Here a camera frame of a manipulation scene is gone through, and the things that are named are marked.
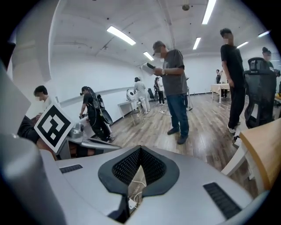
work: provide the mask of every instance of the hair bun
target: hair bun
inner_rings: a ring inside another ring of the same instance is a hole
[[[268,49],[266,47],[263,47],[263,52],[268,51]]]

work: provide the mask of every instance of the blue jeans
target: blue jeans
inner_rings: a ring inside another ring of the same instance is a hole
[[[189,132],[186,106],[184,104],[186,94],[175,94],[167,96],[167,103],[172,116],[172,127],[179,130],[180,135],[187,137]]]

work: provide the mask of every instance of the white pants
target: white pants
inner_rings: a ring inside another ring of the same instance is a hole
[[[147,113],[148,110],[150,110],[150,105],[149,105],[149,101],[148,101],[148,96],[139,96],[140,102],[142,107],[144,108],[144,112]]]

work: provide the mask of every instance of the white cable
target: white cable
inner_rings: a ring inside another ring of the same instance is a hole
[[[143,184],[146,187],[146,185],[143,182],[140,182],[140,181],[132,181],[132,182]]]
[[[135,197],[133,198],[133,201],[134,201],[135,203],[137,203],[137,204],[140,204],[141,202],[139,202],[139,203],[138,203],[138,202],[136,202],[136,196],[137,196],[137,195],[139,195],[139,194],[141,194],[141,193],[142,193],[142,191],[141,191],[141,192],[139,192],[139,193],[137,193],[137,194],[135,195]]]

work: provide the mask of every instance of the hat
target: hat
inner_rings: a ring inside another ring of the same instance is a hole
[[[161,47],[161,46],[166,47],[166,45],[162,41],[158,40],[153,44],[152,48],[153,48],[153,50],[155,50],[156,48]]]

